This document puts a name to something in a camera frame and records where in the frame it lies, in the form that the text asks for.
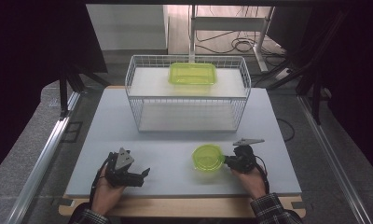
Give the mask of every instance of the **hand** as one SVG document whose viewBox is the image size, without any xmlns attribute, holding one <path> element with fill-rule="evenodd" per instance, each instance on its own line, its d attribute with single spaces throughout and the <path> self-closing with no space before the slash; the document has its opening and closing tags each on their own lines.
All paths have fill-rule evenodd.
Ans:
<svg viewBox="0 0 373 224">
<path fill-rule="evenodd" d="M 233 169 L 231 169 L 231 171 L 241 180 L 242 186 L 247 190 L 253 200 L 266 195 L 265 184 L 261 174 L 256 168 L 248 174 L 242 174 Z"/>
<path fill-rule="evenodd" d="M 104 167 L 100 176 L 105 175 Z M 102 216 L 107 214 L 112 208 L 119 202 L 120 196 L 122 196 L 125 186 L 112 187 L 105 177 L 101 177 L 96 185 L 96 192 L 93 196 L 93 203 L 91 205 L 91 210 Z"/>
</svg>

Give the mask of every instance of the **white wall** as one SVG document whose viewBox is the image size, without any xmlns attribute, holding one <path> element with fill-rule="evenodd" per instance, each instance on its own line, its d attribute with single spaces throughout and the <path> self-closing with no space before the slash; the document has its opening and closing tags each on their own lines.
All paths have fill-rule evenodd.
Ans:
<svg viewBox="0 0 373 224">
<path fill-rule="evenodd" d="M 166 49 L 167 6 L 87 5 L 102 50 Z"/>
</svg>

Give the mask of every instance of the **white wire basket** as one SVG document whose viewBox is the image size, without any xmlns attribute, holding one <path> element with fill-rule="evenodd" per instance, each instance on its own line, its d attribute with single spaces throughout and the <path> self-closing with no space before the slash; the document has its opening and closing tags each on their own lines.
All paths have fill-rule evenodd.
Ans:
<svg viewBox="0 0 373 224">
<path fill-rule="evenodd" d="M 214 85 L 169 83 L 172 63 L 187 55 L 134 55 L 126 75 L 126 93 L 140 132 L 236 132 L 251 90 L 241 56 L 194 56 L 211 63 Z"/>
</svg>

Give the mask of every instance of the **white table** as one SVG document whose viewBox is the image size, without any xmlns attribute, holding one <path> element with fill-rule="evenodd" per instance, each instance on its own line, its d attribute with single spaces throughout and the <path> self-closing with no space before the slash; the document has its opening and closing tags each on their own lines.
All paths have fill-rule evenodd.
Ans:
<svg viewBox="0 0 373 224">
<path fill-rule="evenodd" d="M 127 188 L 132 197 L 235 197 L 245 195 L 239 181 L 227 166 L 215 173 L 194 169 L 191 154 L 203 144 L 221 146 L 225 155 L 234 155 L 233 142 L 241 138 L 263 138 L 253 145 L 269 172 L 270 191 L 280 195 L 301 193 L 293 166 L 266 90 L 252 89 L 236 133 L 139 133 L 124 89 L 104 91 L 76 168 L 65 194 L 86 197 L 97 169 L 111 151 L 120 147 L 135 158 L 130 172 L 150 167 L 141 188 Z"/>
</svg>

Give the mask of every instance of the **yellow container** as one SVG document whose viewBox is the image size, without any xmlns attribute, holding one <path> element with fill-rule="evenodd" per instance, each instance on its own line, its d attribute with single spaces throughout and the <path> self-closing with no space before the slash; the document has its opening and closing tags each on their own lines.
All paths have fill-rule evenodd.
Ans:
<svg viewBox="0 0 373 224">
<path fill-rule="evenodd" d="M 218 170 L 225 158 L 220 146 L 207 144 L 195 149 L 192 160 L 196 169 L 211 172 Z"/>
<path fill-rule="evenodd" d="M 172 63 L 169 82 L 174 85 L 213 85 L 215 66 L 211 63 Z"/>
</svg>

